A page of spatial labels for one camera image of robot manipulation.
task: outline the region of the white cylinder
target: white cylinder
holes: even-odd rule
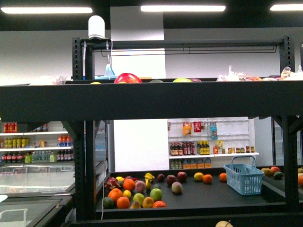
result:
[[[89,18],[89,39],[92,38],[105,38],[104,20],[97,15]]]

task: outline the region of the orange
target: orange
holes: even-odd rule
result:
[[[120,189],[114,188],[108,194],[109,198],[112,198],[114,203],[117,203],[117,200],[123,196],[123,193]]]
[[[157,208],[157,207],[167,207],[166,203],[163,201],[156,201],[153,206],[153,208]]]
[[[220,178],[220,181],[226,182],[226,181],[227,181],[226,173],[221,173],[221,174],[219,175],[219,178]]]
[[[213,181],[213,177],[210,174],[206,174],[203,176],[204,183],[211,183]]]
[[[298,183],[303,186],[303,175],[298,177]]]
[[[127,209],[131,202],[126,196],[122,196],[117,200],[117,207],[120,209]]]
[[[129,190],[132,192],[136,187],[136,183],[132,179],[125,179],[123,182],[124,190]]]

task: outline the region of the red apple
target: red apple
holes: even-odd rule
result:
[[[187,174],[185,172],[179,172],[177,174],[177,178],[179,182],[185,182],[187,179]]]
[[[200,79],[196,79],[196,78],[190,78],[190,80],[193,82],[202,82]]]
[[[165,179],[164,174],[159,174],[159,175],[157,176],[157,179],[158,179],[159,182],[163,182],[164,179]]]
[[[117,83],[142,83],[142,80],[132,73],[122,73],[114,81]]]
[[[166,177],[166,183],[168,186],[171,186],[176,181],[177,181],[177,178],[174,175],[168,175]]]

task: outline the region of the lemon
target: lemon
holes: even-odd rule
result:
[[[121,176],[117,176],[116,179],[117,179],[117,181],[122,181],[122,182],[124,182],[124,178],[121,177]]]
[[[203,173],[195,173],[195,175],[194,175],[194,179],[196,180],[196,181],[202,181],[203,180]]]
[[[129,191],[129,190],[125,190],[124,192],[123,192],[123,196],[125,196],[125,197],[127,197],[127,198],[131,198],[131,196],[132,196],[132,193]]]

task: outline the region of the lower shelf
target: lower shelf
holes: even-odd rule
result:
[[[180,155],[180,156],[171,156],[169,159],[188,159],[188,158],[204,158],[204,157],[234,157],[234,156],[246,156],[246,155],[259,155],[258,152],[254,153],[232,153],[232,154],[210,154],[210,155]]]

